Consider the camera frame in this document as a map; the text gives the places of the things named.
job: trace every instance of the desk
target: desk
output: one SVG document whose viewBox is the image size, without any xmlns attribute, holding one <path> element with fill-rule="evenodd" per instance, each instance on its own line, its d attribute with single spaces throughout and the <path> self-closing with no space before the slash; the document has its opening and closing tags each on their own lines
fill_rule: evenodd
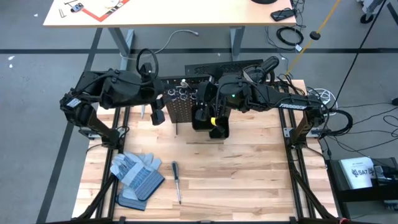
<svg viewBox="0 0 398 224">
<path fill-rule="evenodd" d="M 119 27 L 232 26 L 232 54 L 234 60 L 238 60 L 245 26 L 293 26 L 296 23 L 294 17 L 279 22 L 271 18 L 274 11 L 291 8 L 289 0 L 268 5 L 250 0 L 130 0 L 103 22 L 84 12 L 61 18 L 58 9 L 62 2 L 54 0 L 44 26 L 108 28 L 126 57 L 130 55 L 134 30 L 129 30 L 127 36 L 130 38 L 125 41 Z"/>
<path fill-rule="evenodd" d="M 294 85 L 305 90 L 302 80 Z M 230 137 L 210 141 L 208 133 L 196 133 L 190 123 L 175 125 L 166 121 L 153 126 L 150 108 L 141 120 L 141 107 L 131 108 L 124 150 L 154 153 L 162 160 L 159 172 L 165 182 L 149 199 L 146 211 L 115 206 L 114 219 L 140 221 L 288 221 L 296 216 L 292 184 L 287 166 L 284 138 L 277 109 L 242 114 L 232 111 Z M 98 110 L 98 117 L 111 127 L 113 110 Z M 295 112 L 297 121 L 302 119 Z M 90 145 L 100 143 L 91 141 Z M 315 139 L 308 146 L 319 150 Z M 96 147 L 88 152 L 73 216 L 79 216 L 94 199 L 101 186 L 107 149 Z M 337 216 L 325 162 L 318 154 L 303 149 L 309 184 L 326 209 Z M 178 204 L 170 163 L 180 167 L 182 204 Z M 302 195 L 302 208 L 308 217 Z M 110 190 L 105 198 L 108 212 Z"/>
</svg>

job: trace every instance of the paper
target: paper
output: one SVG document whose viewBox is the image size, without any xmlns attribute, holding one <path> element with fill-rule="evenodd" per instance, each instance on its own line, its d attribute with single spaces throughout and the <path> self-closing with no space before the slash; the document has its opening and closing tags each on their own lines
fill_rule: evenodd
<svg viewBox="0 0 398 224">
<path fill-rule="evenodd" d="M 372 187 L 371 179 L 376 178 L 372 159 L 360 157 L 340 160 L 341 168 L 351 189 Z"/>
<path fill-rule="evenodd" d="M 296 50 L 298 50 L 300 52 L 301 50 L 303 50 L 303 48 L 300 47 L 299 44 L 296 44 Z"/>
</svg>

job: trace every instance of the wooden desk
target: wooden desk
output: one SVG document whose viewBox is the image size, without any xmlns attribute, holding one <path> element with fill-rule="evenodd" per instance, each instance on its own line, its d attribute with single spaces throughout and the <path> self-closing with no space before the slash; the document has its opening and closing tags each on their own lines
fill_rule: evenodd
<svg viewBox="0 0 398 224">
<path fill-rule="evenodd" d="M 305 89 L 302 80 L 294 85 Z M 141 107 L 131 108 L 124 150 L 134 153 L 154 153 L 162 160 L 159 172 L 166 181 L 149 199 L 146 211 L 115 207 L 116 220 L 142 221 L 287 221 L 295 216 L 292 184 L 284 147 L 278 110 L 242 114 L 232 111 L 230 137 L 225 141 L 210 141 L 208 133 L 196 133 L 190 123 L 175 125 L 168 121 L 153 126 L 149 113 L 141 120 Z M 98 117 L 109 127 L 114 111 L 99 110 Z M 295 113 L 297 121 L 302 113 Z M 320 150 L 314 139 L 308 146 Z M 73 216 L 79 216 L 94 199 L 101 185 L 107 150 L 92 149 L 81 177 Z M 319 201 L 337 216 L 325 162 L 318 154 L 303 149 L 310 187 Z M 172 161 L 180 167 L 182 204 L 178 204 Z M 302 207 L 308 216 L 305 197 Z M 104 213 L 108 213 L 110 191 Z"/>
<path fill-rule="evenodd" d="M 61 18 L 58 9 L 65 1 L 54 0 L 44 26 L 107 27 L 126 57 L 130 55 L 134 31 L 127 35 L 131 36 L 131 40 L 126 45 L 119 27 L 241 26 L 231 28 L 233 59 L 239 60 L 244 26 L 294 26 L 296 23 L 294 17 L 279 22 L 271 18 L 274 11 L 291 8 L 289 0 L 278 0 L 268 5 L 250 0 L 130 0 L 103 22 L 84 12 L 71 13 L 67 10 L 63 10 L 67 16 Z"/>
</svg>

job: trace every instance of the label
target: label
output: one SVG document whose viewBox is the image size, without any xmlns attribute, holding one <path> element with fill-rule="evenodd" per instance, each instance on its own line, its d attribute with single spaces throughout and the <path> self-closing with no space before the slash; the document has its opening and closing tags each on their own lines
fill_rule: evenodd
<svg viewBox="0 0 398 224">
<path fill-rule="evenodd" d="M 67 104 L 67 106 L 74 108 L 75 106 L 79 105 L 79 103 L 81 103 L 80 100 L 74 98 L 73 100 L 69 101 L 69 103 Z"/>
<path fill-rule="evenodd" d="M 298 105 L 288 105 L 285 103 L 281 103 L 279 105 L 280 108 L 289 108 L 289 109 L 295 109 L 295 110 L 305 110 L 307 106 L 298 106 Z"/>
<path fill-rule="evenodd" d="M 303 48 L 300 47 L 299 44 L 296 44 L 296 50 L 298 50 L 300 52 L 301 50 L 303 50 Z"/>
</svg>

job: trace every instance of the work glove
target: work glove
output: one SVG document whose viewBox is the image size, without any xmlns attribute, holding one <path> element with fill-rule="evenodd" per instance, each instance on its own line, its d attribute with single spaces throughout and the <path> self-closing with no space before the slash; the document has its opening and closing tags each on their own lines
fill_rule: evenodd
<svg viewBox="0 0 398 224">
<path fill-rule="evenodd" d="M 111 172 L 123 184 L 132 188 L 140 201 L 147 200 L 164 181 L 164 177 L 157 170 L 145 165 L 139 157 L 130 152 L 114 157 Z"/>
<path fill-rule="evenodd" d="M 138 156 L 139 159 L 141 159 L 145 165 L 157 170 L 162 163 L 160 159 L 153 159 L 154 155 L 153 154 L 141 154 Z M 127 208 L 133 208 L 137 210 L 144 211 L 146 206 L 147 206 L 147 200 L 146 201 L 140 201 L 137 198 L 136 193 L 134 193 L 134 190 L 127 185 L 123 185 L 123 189 L 120 192 L 120 194 L 116 197 L 116 202 L 123 207 Z"/>
</svg>

